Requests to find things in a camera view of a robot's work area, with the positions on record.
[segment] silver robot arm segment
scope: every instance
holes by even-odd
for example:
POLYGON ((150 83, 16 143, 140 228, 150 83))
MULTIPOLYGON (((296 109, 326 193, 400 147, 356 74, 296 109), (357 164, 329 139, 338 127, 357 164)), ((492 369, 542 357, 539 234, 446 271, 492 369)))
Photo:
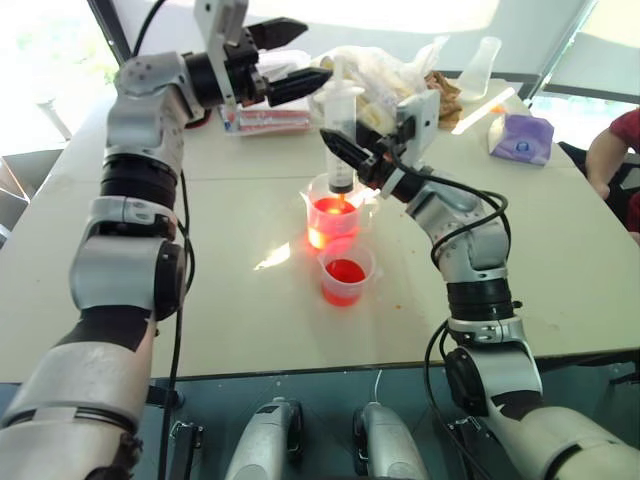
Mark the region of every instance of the silver robot arm segment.
MULTIPOLYGON (((284 45, 306 26, 277 19, 243 28, 243 5, 196 5, 196 16, 216 19, 215 52, 136 57, 118 73, 100 196, 70 273, 80 321, 44 355, 0 420, 0 478, 129 478, 141 452, 135 433, 156 322, 180 308, 185 294, 173 213, 185 126, 222 103, 302 97, 331 75, 306 69, 271 84, 259 76, 258 49, 284 45), (214 57, 225 69, 222 84, 214 57)), ((203 31, 208 46, 210 33, 203 31)))
MULTIPOLYGON (((379 138, 366 150, 340 132, 321 134, 363 184, 407 204, 407 213, 433 243, 486 216, 479 199, 396 168, 388 153, 397 137, 379 138)), ((421 174, 442 177, 430 169, 421 174)), ((435 252, 447 284, 447 331, 458 344, 445 358, 453 400, 484 421, 528 480, 637 478, 640 452, 583 415, 544 404, 523 322, 513 311, 508 251, 507 232, 496 218, 454 236, 435 252)))

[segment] white table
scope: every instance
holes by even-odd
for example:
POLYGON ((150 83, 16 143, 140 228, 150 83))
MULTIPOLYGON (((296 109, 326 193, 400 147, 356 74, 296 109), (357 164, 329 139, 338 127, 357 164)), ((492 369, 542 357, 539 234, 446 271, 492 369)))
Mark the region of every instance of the white table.
MULTIPOLYGON (((486 99, 504 88, 494 81, 486 99)), ((99 190, 108 106, 73 138, 0 251, 0 381, 24 380, 78 318, 67 273, 99 190)), ((515 97, 505 106, 526 111, 515 97)), ((524 302, 534 353, 637 347, 637 245, 559 148, 544 168, 490 157, 485 132, 493 118, 460 136, 440 132, 426 155, 436 168, 509 198, 510 286, 524 302)), ((448 316, 446 293, 427 237, 399 202, 382 202, 363 235, 376 253, 378 278, 355 306, 333 307, 319 291, 298 194, 322 172, 319 135, 228 138, 212 121, 185 140, 197 273, 185 306, 180 376, 421 360, 448 316), (290 258, 256 270, 285 244, 290 258)), ((168 374, 173 327, 171 319, 160 324, 154 376, 168 374)))

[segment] floor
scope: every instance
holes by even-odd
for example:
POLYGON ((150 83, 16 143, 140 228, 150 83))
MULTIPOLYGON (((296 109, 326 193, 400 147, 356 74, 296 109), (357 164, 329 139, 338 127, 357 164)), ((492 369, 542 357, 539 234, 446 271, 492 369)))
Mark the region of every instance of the floor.
MULTIPOLYGON (((627 443, 640 447, 640 385, 608 385, 633 370, 631 364, 568 367, 543 374, 545 399, 594 419, 627 443)), ((444 372, 432 370, 434 390, 445 418, 462 418, 449 397, 444 372)), ((373 397, 377 370, 278 375, 179 382, 186 401, 176 419, 204 426, 193 480, 222 479, 236 443, 253 412, 276 396, 302 403, 305 419, 304 457, 287 466, 284 478, 353 475, 351 418, 373 397)), ((17 387, 0 384, 0 412, 17 387)), ((464 479, 459 458, 426 408, 421 370, 388 369, 380 378, 379 401, 394 409, 414 435, 433 480, 464 479)), ((140 428, 145 452, 135 478, 154 479, 162 411, 146 407, 140 428)), ((519 478, 494 440, 482 432, 473 450, 496 480, 519 478)))

